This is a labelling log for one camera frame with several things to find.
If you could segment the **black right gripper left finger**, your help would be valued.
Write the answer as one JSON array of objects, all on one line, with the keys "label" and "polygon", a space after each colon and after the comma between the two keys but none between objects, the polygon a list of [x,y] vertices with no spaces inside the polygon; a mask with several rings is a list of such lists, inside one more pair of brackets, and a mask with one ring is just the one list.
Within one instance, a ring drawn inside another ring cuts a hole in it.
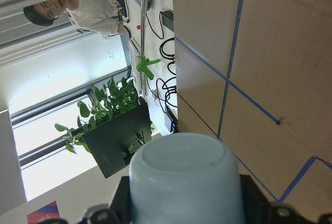
[{"label": "black right gripper left finger", "polygon": [[116,214],[119,223],[131,223],[131,196],[129,176],[123,176],[117,186],[109,208]]}]

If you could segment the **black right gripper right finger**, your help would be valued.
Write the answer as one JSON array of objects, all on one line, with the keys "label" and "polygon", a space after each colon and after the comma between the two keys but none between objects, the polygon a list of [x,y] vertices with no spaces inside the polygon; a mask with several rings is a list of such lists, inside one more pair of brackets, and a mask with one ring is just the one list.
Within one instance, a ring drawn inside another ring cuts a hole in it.
[{"label": "black right gripper right finger", "polygon": [[249,175],[240,175],[245,223],[267,223],[270,202]]}]

